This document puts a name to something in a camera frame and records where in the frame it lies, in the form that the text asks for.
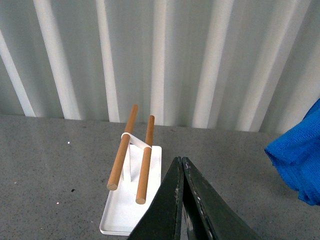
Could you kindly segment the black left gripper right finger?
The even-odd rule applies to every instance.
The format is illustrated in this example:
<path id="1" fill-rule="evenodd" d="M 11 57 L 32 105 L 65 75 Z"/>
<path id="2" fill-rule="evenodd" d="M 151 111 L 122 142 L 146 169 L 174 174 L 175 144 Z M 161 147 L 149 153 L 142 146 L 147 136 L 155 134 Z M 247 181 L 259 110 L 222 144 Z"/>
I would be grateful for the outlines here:
<path id="1" fill-rule="evenodd" d="M 187 157 L 184 172 L 183 210 L 189 240 L 259 240 L 222 199 Z"/>

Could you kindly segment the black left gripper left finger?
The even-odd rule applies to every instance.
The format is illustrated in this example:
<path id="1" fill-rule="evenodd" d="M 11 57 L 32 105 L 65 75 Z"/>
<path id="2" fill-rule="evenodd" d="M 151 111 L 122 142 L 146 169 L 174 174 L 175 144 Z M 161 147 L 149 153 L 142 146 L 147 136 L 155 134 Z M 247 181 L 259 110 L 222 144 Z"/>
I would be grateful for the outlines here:
<path id="1" fill-rule="evenodd" d="M 179 240 L 181 238 L 184 170 L 175 157 L 146 213 L 129 240 Z"/>

